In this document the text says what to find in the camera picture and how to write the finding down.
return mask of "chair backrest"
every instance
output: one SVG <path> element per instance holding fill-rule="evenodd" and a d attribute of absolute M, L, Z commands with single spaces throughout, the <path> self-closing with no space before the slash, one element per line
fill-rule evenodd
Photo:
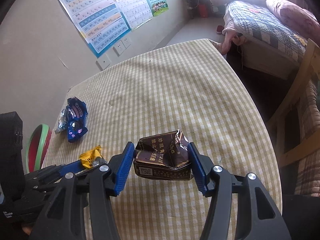
<path fill-rule="evenodd" d="M 308 139 L 301 142 L 297 147 L 284 154 L 284 120 L 292 107 L 298 102 L 306 86 L 316 73 L 320 79 L 320 48 L 312 41 L 308 40 L 306 52 L 301 62 L 299 71 L 294 79 L 287 95 L 267 122 L 266 127 L 271 132 L 277 128 L 277 141 L 275 153 L 279 167 L 286 166 L 320 149 L 320 129 Z"/>

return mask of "table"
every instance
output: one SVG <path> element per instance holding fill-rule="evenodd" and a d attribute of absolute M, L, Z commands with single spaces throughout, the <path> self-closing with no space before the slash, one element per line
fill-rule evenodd
<path fill-rule="evenodd" d="M 99 144 L 109 160 L 127 141 L 136 145 L 141 137 L 180 128 L 214 164 L 241 176 L 257 174 L 282 209 L 279 172 L 265 125 L 247 90 L 209 40 L 164 47 L 107 68 L 71 88 L 61 109 L 74 96 L 88 106 L 89 131 L 73 144 L 65 134 L 53 134 L 44 166 L 70 163 Z M 133 168 L 124 191 L 112 198 L 122 240 L 199 239 L 209 203 L 193 179 L 148 180 L 137 177 Z M 235 204 L 236 197 L 229 239 L 235 234 Z"/>

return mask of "yellow candy wrapper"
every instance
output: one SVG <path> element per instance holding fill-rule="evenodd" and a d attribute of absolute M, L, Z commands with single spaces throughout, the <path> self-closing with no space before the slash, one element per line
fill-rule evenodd
<path fill-rule="evenodd" d="M 79 159 L 82 163 L 82 165 L 87 168 L 87 169 L 91 169 L 93 167 L 92 162 L 97 158 L 100 157 L 103 159 L 103 157 L 101 156 L 101 146 L 98 145 L 97 147 L 95 147 L 94 149 L 87 151 L 85 153 L 82 153 L 79 156 Z"/>

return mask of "white wall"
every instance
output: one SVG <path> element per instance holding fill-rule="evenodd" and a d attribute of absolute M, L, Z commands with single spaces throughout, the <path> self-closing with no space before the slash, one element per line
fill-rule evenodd
<path fill-rule="evenodd" d="M 168 11 L 128 34 L 132 44 L 120 57 L 107 52 L 111 65 L 165 44 L 179 30 L 183 2 L 167 2 Z M 19 114 L 24 146 L 37 125 L 54 128 L 70 87 L 100 71 L 58 0 L 15 1 L 0 25 L 0 59 L 0 113 Z"/>

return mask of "white floor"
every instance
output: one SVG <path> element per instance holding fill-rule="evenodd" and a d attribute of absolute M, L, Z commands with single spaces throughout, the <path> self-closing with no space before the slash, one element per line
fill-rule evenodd
<path fill-rule="evenodd" d="M 198 39 L 223 42 L 224 36 L 216 33 L 218 25 L 224 26 L 223 18 L 192 19 L 168 42 L 167 46 Z"/>

